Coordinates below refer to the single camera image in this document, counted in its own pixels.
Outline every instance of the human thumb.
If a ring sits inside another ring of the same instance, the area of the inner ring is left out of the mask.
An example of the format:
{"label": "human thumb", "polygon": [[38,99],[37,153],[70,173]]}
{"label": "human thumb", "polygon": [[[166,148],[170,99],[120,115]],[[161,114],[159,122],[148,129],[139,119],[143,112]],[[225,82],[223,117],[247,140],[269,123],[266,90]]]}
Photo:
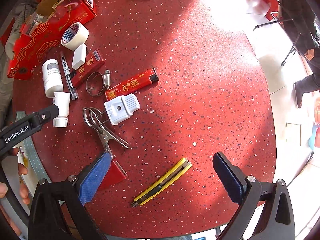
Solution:
{"label": "human thumb", "polygon": [[0,182],[0,198],[3,198],[8,191],[8,187],[6,184]]}

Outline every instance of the silver screw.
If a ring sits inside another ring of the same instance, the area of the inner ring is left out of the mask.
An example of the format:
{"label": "silver screw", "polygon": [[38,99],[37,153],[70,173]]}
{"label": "silver screw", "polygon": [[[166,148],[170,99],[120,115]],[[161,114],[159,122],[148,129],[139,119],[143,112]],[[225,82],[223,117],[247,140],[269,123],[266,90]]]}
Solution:
{"label": "silver screw", "polygon": [[278,179],[278,183],[281,185],[281,186],[284,186],[285,182],[283,179]]}
{"label": "silver screw", "polygon": [[43,185],[45,183],[45,179],[40,179],[38,182],[40,185]]}
{"label": "silver screw", "polygon": [[73,181],[75,181],[76,180],[76,176],[75,175],[70,175],[69,177],[68,177],[68,181],[70,181],[70,182],[73,182]]}
{"label": "silver screw", "polygon": [[250,181],[250,182],[255,182],[256,181],[256,178],[254,177],[254,176],[248,176],[248,181]]}

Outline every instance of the barcode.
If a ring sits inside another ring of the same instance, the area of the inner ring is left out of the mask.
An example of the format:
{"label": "barcode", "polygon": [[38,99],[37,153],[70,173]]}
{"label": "barcode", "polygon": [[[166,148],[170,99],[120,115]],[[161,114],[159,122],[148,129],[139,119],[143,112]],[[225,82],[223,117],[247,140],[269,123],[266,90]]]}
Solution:
{"label": "barcode", "polygon": [[98,54],[98,52],[96,50],[93,52],[93,55],[96,58],[96,61],[100,60],[99,54]]}

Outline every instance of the metal tongs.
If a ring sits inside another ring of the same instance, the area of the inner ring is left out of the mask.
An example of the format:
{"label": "metal tongs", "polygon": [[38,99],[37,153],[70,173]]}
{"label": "metal tongs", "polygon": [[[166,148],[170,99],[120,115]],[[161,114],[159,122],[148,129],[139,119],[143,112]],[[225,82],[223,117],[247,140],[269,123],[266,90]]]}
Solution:
{"label": "metal tongs", "polygon": [[103,144],[103,147],[106,152],[109,152],[112,156],[110,147],[109,147],[109,140],[113,139],[116,142],[120,143],[126,149],[129,148],[129,143],[125,140],[121,139],[119,136],[114,134],[110,131],[103,122],[101,122],[98,116],[102,115],[103,113],[94,107],[84,107],[83,108],[83,119],[87,126],[93,128],[98,133],[100,140]]}

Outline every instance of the black shoe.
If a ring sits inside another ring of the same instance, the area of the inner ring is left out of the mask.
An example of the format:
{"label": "black shoe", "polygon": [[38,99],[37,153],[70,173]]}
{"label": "black shoe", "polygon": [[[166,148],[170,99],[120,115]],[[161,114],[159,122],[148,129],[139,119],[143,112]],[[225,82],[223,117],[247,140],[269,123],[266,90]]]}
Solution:
{"label": "black shoe", "polygon": [[301,108],[303,91],[299,89],[299,86],[297,86],[297,82],[293,84],[293,87],[294,91],[296,92],[297,107]]}

